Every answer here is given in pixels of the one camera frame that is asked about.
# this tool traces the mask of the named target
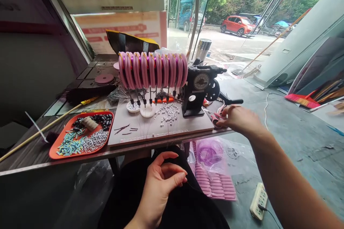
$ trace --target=red broom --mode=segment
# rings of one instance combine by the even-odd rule
[[[316,102],[314,99],[311,98],[311,95],[314,93],[315,91],[313,91],[312,93],[310,93],[307,96],[304,95],[296,95],[296,94],[289,94],[286,95],[284,98],[294,102],[294,103],[298,103],[302,106],[305,106],[307,108],[316,108],[318,106],[320,106],[320,104],[318,102]]]

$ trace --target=hand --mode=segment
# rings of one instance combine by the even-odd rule
[[[222,111],[222,116],[228,115],[227,120],[218,121],[217,126],[230,127],[247,138],[268,133],[258,115],[242,106],[231,105]]]
[[[165,163],[165,159],[176,158],[178,154],[162,152],[147,169],[140,205],[134,219],[144,228],[155,228],[161,222],[168,195],[177,186],[186,183],[187,172],[178,165]]]

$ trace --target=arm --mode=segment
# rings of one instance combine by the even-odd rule
[[[284,228],[344,228],[255,113],[230,106],[223,111],[226,114],[228,119],[219,125],[232,128],[250,141],[271,205]]]

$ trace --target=purple thread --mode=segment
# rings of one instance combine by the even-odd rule
[[[222,160],[223,147],[217,140],[206,139],[197,146],[197,159],[206,166],[212,166]]]

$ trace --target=thread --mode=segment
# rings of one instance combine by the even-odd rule
[[[90,131],[94,131],[98,126],[98,124],[93,121],[90,116],[85,117],[80,123],[85,125],[85,127]]]

